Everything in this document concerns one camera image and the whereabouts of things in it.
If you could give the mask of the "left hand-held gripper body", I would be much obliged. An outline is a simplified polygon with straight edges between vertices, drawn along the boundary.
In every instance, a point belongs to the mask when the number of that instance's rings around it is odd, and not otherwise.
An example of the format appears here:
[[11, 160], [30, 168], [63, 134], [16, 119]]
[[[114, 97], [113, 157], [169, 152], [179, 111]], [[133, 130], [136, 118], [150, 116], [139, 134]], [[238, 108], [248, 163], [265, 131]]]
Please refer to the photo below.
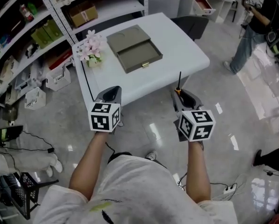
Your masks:
[[89, 104], [89, 126], [91, 131], [113, 133], [117, 126], [123, 126], [121, 105], [91, 102]]

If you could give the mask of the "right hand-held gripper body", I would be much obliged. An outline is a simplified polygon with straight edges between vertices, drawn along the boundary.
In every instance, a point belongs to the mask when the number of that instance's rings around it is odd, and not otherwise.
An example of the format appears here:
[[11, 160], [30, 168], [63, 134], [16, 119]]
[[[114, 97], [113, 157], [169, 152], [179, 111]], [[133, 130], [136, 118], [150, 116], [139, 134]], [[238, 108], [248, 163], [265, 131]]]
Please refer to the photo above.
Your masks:
[[210, 139], [216, 125], [211, 110], [206, 110], [204, 105], [196, 108], [184, 108], [174, 105], [177, 120], [174, 121], [178, 139], [183, 141], [204, 141]]

